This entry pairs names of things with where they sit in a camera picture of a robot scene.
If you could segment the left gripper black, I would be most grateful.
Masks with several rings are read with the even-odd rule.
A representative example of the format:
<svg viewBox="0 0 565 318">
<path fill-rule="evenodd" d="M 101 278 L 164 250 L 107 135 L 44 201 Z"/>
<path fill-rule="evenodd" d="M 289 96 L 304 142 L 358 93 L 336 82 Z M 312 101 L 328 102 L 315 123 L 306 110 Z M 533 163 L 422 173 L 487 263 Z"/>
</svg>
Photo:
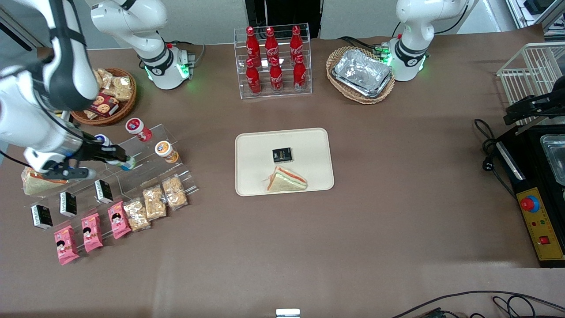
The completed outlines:
<svg viewBox="0 0 565 318">
<path fill-rule="evenodd" d="M 512 110 L 506 111 L 505 125 L 512 125 L 529 117 L 564 115 L 565 78 L 559 78 L 546 97 L 525 97 L 512 104 Z"/>
</svg>

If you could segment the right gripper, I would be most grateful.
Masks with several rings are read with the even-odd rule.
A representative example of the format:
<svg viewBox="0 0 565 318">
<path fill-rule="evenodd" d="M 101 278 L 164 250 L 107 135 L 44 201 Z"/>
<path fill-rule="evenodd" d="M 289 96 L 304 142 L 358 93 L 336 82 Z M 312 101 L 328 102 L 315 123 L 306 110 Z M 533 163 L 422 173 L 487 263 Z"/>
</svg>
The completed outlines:
<svg viewBox="0 0 565 318">
<path fill-rule="evenodd" d="M 40 174 L 90 174 L 90 168 L 79 165 L 81 161 L 121 166 L 126 163 L 128 155 L 121 146 L 115 144 L 105 146 L 97 142 L 63 141 L 48 151 L 26 148 L 24 157 Z"/>
</svg>

